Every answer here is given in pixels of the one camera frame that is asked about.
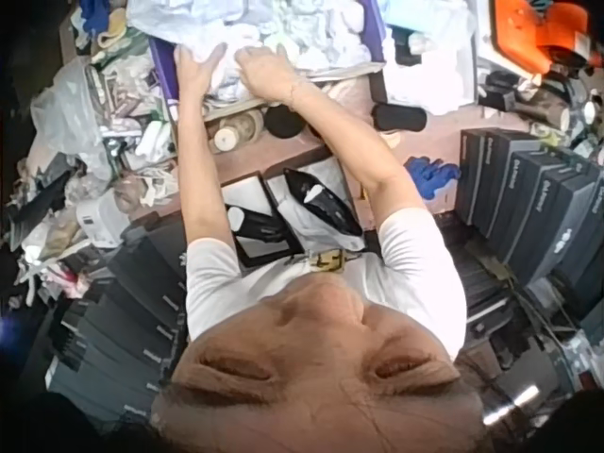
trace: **white t-shirt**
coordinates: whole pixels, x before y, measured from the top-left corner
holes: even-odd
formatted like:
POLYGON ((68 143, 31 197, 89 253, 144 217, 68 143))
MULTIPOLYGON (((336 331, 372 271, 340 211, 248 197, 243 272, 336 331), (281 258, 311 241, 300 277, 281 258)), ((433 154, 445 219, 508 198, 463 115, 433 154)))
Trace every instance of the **white t-shirt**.
POLYGON ((236 253, 215 239, 187 250, 187 314, 195 339, 204 331, 309 272, 337 268, 370 301, 408 314, 443 343, 451 358, 463 346, 466 302, 443 236, 426 210, 392 214, 378 232, 376 254, 342 252, 277 260, 243 277, 236 253))

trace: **wooden table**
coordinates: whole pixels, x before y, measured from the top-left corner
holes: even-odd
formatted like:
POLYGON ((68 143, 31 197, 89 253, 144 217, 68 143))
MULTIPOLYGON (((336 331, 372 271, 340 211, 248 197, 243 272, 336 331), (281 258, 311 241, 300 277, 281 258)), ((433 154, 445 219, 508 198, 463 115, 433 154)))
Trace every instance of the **wooden table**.
MULTIPOLYGON (((367 77, 356 80, 352 88, 344 93, 338 101, 354 112, 363 121, 371 123, 371 108, 373 102, 369 93, 367 77)), ((400 144, 393 149, 401 164, 411 157, 427 156, 431 159, 442 159, 444 162, 459 164, 460 130, 477 127, 503 127, 517 130, 528 130, 525 122, 513 114, 496 114, 490 119, 482 118, 483 109, 478 106, 469 106, 445 116, 428 117, 428 126, 419 133, 403 131, 400 133, 400 144)), ((288 140, 281 140, 262 132, 260 139, 252 144, 243 146, 232 152, 215 156, 218 177, 223 185, 264 173, 267 169, 280 162, 300 157, 317 146, 322 145, 308 130, 288 140)), ((344 170, 350 194, 363 228, 374 229, 373 215, 366 200, 361 199, 361 186, 359 182, 344 170)), ((449 183, 437 192, 434 200, 428 202, 428 207, 433 213, 453 210, 455 206, 455 193, 457 184, 449 183)), ((138 218, 154 210, 159 215, 168 215, 180 210, 180 199, 175 196, 168 205, 152 209, 138 210, 134 217, 138 218)))

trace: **nose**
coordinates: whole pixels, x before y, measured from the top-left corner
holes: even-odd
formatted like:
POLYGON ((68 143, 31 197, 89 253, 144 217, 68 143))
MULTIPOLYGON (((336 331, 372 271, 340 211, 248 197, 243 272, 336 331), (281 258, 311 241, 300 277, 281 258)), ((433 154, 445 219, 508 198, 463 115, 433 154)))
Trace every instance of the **nose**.
POLYGON ((335 280, 308 282, 282 306, 283 324, 313 322, 362 325, 364 303, 361 297, 335 280))

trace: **lid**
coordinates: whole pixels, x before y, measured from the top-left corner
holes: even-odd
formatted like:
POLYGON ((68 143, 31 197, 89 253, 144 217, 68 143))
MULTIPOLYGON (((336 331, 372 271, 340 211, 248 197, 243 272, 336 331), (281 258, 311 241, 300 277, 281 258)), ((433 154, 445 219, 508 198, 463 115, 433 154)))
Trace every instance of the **lid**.
POLYGON ((219 151, 232 151, 239 142, 239 132, 235 127, 226 126, 214 135, 214 145, 219 151))

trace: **eyebrow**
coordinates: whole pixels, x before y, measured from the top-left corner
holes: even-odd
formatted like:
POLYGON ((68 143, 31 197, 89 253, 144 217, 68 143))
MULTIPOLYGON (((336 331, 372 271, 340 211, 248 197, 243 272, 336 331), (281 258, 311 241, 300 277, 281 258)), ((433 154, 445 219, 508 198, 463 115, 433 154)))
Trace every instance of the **eyebrow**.
POLYGON ((233 406, 269 406, 271 401, 258 395, 236 390, 210 390, 169 383, 162 391, 172 404, 201 408, 228 408, 233 406))

